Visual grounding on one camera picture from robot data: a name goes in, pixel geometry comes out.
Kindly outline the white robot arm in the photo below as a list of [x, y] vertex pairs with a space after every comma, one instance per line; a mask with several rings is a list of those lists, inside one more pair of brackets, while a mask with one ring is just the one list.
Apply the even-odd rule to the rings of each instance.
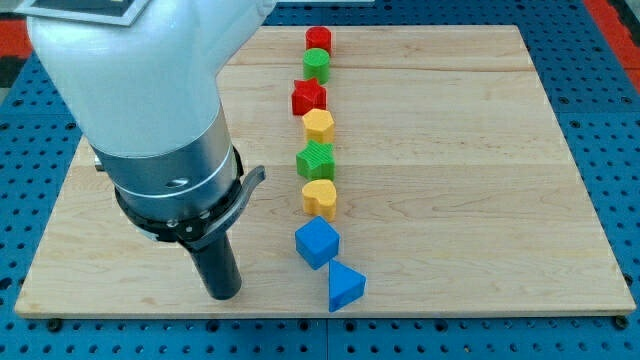
[[34, 50], [118, 194], [144, 218], [218, 203], [238, 168], [216, 78], [273, 0], [26, 1]]

